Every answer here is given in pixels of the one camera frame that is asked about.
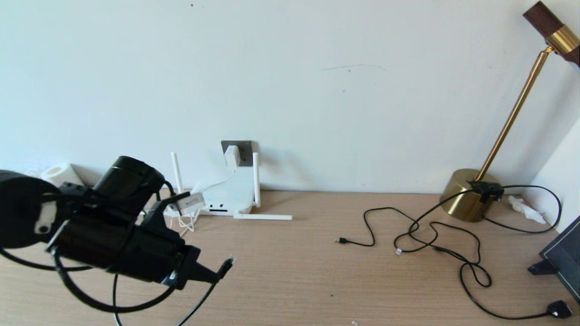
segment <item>power adapter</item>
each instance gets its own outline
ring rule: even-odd
[[[235,171],[240,165],[240,148],[236,145],[229,145],[225,153],[226,166],[230,171]]]

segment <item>plug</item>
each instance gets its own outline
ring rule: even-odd
[[[229,145],[223,155],[226,157],[227,168],[235,171],[240,165],[240,148],[236,145]]]
[[[562,300],[550,303],[546,312],[561,319],[568,318],[572,315],[572,309]]]
[[[231,267],[234,266],[234,260],[235,260],[235,258],[230,256],[228,259],[226,259],[225,262],[223,262],[222,266],[217,271],[217,274],[219,275],[220,280],[224,276],[226,276],[227,271],[229,271],[231,269]]]

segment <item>black plug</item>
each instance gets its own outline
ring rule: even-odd
[[[486,182],[486,181],[468,181],[476,194],[480,194],[480,202],[486,203],[490,197],[493,200],[500,201],[503,196],[503,187],[497,182]]]
[[[222,266],[217,271],[220,280],[223,279],[224,276],[226,276],[227,271],[229,271],[231,267],[234,265],[234,260],[235,258],[229,257],[228,259],[226,259],[225,262],[223,262]]]
[[[572,315],[572,309],[562,300],[550,303],[546,312],[561,319],[568,318]]]

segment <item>white wall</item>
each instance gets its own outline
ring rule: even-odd
[[[552,157],[532,181],[554,191],[562,201],[562,217],[556,230],[562,232],[580,215],[580,120],[560,143]],[[529,189],[525,198],[545,213],[553,224],[558,204],[552,195],[541,189]]]
[[[177,151],[193,186],[227,175],[220,140],[251,139],[266,189],[438,193],[480,167],[545,46],[534,3],[2,1],[0,168],[131,155],[173,180]],[[578,32],[577,0],[544,3]],[[357,64],[381,68],[330,69]],[[490,172],[532,181],[579,89],[551,55]]]

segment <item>black clip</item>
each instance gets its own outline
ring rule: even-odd
[[[494,196],[494,200],[500,201],[503,196],[503,187],[497,182],[485,182],[485,181],[467,181],[471,184],[471,187],[476,194],[480,194],[480,202],[486,203],[491,196]]]

